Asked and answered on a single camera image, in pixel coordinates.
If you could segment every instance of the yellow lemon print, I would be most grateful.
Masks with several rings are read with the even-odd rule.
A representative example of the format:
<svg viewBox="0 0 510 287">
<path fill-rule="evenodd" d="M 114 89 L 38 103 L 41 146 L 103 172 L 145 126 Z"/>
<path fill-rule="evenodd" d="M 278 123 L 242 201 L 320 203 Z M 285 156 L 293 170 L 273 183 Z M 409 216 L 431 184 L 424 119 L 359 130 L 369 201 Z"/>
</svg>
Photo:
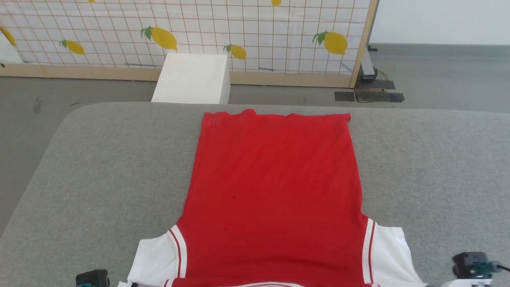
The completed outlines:
<svg viewBox="0 0 510 287">
<path fill-rule="evenodd" d="M 165 49 L 177 50 L 177 40 L 172 35 L 172 33 L 164 29 L 149 26 L 140 31 L 140 35 L 142 36 L 142 38 L 144 34 L 145 37 L 147 37 L 147 39 L 150 40 L 150 38 L 152 37 L 156 44 Z"/>
<path fill-rule="evenodd" d="M 345 50 L 347 49 L 347 39 L 345 39 L 344 36 L 335 32 L 326 31 L 324 33 L 315 34 L 312 42 L 315 42 L 315 39 L 317 39 L 319 46 L 322 42 L 324 42 L 324 47 L 326 47 L 328 52 L 332 54 L 345 54 Z"/>
<path fill-rule="evenodd" d="M 85 52 L 83 51 L 83 47 L 76 42 L 62 40 L 59 42 L 59 44 L 60 44 L 60 46 L 64 46 L 64 48 L 68 48 L 69 50 L 71 50 L 71 52 L 73 52 L 75 54 L 85 55 Z"/>
<path fill-rule="evenodd" d="M 246 51 L 243 49 L 243 47 L 230 44 L 223 47 L 224 51 L 225 49 L 229 53 L 232 51 L 232 56 L 236 57 L 237 59 L 246 60 Z"/>
<path fill-rule="evenodd" d="M 9 31 L 7 31 L 4 28 L 0 27 L 0 32 L 3 33 L 3 35 L 7 38 L 9 43 L 11 43 L 11 45 L 16 46 L 16 42 L 14 41 L 14 37 L 11 35 L 11 33 L 9 33 Z"/>
</svg>

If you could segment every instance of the white pedestal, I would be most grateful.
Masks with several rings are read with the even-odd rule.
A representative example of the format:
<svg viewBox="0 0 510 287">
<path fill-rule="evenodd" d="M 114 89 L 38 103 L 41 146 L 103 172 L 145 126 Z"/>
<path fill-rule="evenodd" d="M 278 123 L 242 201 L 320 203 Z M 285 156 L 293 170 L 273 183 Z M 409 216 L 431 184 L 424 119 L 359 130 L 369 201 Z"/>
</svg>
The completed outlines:
<svg viewBox="0 0 510 287">
<path fill-rule="evenodd" d="M 227 55 L 168 54 L 152 102 L 228 104 Z"/>
</svg>

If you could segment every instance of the green leaf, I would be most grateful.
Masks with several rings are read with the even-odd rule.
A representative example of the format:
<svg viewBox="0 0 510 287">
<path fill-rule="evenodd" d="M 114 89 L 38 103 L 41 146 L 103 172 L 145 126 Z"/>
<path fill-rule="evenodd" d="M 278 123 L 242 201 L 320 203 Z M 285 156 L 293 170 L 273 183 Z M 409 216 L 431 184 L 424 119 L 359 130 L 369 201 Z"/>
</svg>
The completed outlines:
<svg viewBox="0 0 510 287">
<path fill-rule="evenodd" d="M 326 34 L 327 32 L 324 32 L 322 34 L 319 35 L 319 37 L 317 37 L 317 42 L 319 43 L 319 46 L 322 44 L 322 42 L 324 42 L 324 40 L 326 39 Z"/>
<path fill-rule="evenodd" d="M 152 37 L 152 28 L 149 26 L 149 28 L 145 29 L 145 36 L 147 37 L 147 39 L 150 40 L 150 38 Z"/>
</svg>

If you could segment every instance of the gray table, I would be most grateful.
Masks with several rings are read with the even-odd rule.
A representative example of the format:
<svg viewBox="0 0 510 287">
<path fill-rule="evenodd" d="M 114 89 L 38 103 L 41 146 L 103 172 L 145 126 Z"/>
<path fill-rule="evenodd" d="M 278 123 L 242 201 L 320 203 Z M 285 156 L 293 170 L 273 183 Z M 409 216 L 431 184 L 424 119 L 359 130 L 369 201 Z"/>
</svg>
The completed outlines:
<svg viewBox="0 0 510 287">
<path fill-rule="evenodd" d="M 56 132 L 0 239 L 0 286 L 72 286 L 97 268 L 113 286 L 125 280 L 138 241 L 182 212 L 203 113 L 246 108 L 351 112 L 363 211 L 403 227 L 422 280 L 453 279 L 450 258 L 463 251 L 510 264 L 510 115 L 110 103 L 73 112 Z"/>
</svg>

